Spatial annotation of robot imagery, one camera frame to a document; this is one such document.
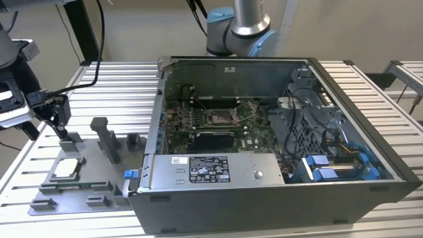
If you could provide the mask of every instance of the power supply label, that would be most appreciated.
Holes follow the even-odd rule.
[[[189,182],[231,182],[227,156],[189,157]]]

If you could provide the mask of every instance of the silver cylinder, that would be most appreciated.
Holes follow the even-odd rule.
[[[14,62],[17,53],[17,47],[0,23],[0,69]]]
[[[240,36],[259,34],[271,24],[271,18],[263,10],[263,0],[233,0],[235,19],[232,31]]]

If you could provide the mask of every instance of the blue latch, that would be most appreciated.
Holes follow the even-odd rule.
[[[312,166],[312,165],[327,166],[331,164],[328,157],[325,155],[309,155],[309,156],[307,156],[305,160],[307,160],[307,164],[309,166]]]
[[[360,153],[359,158],[360,158],[360,160],[361,160],[364,166],[367,166],[368,163],[369,163],[367,155],[363,154],[363,153]]]
[[[316,182],[323,182],[324,180],[328,180],[328,179],[337,179],[337,175],[332,168],[316,169],[312,172],[312,175],[315,177]]]
[[[137,170],[126,170],[124,173],[124,179],[136,179],[138,177]]]
[[[367,174],[361,175],[363,180],[379,180],[380,173],[375,167],[368,168]]]

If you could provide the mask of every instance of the metal case panel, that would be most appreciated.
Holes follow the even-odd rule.
[[[129,197],[146,234],[267,230],[345,224],[393,202],[401,183],[141,193]]]

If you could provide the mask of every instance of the slotted aluminum surface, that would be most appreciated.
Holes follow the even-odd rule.
[[[321,62],[328,73],[349,95],[356,106],[383,134],[397,154],[423,179],[423,132],[392,100],[377,90],[355,66],[341,61]],[[93,79],[94,67],[81,67],[70,83]],[[105,62],[96,86],[70,95],[72,118],[68,130],[82,138],[93,138],[89,122],[93,116],[106,116],[108,128],[117,136],[138,132],[146,136],[154,96],[156,64]],[[10,169],[0,180],[0,235],[32,237],[62,235],[72,237],[144,236],[133,211],[84,213],[52,216],[26,215],[36,186],[44,181],[58,154],[57,138],[44,125],[36,142],[28,142]],[[397,202],[377,206],[357,223],[321,227],[192,235],[193,238],[235,237],[421,237],[423,188]]]
[[[392,73],[423,96],[423,61],[392,61],[384,71]]]

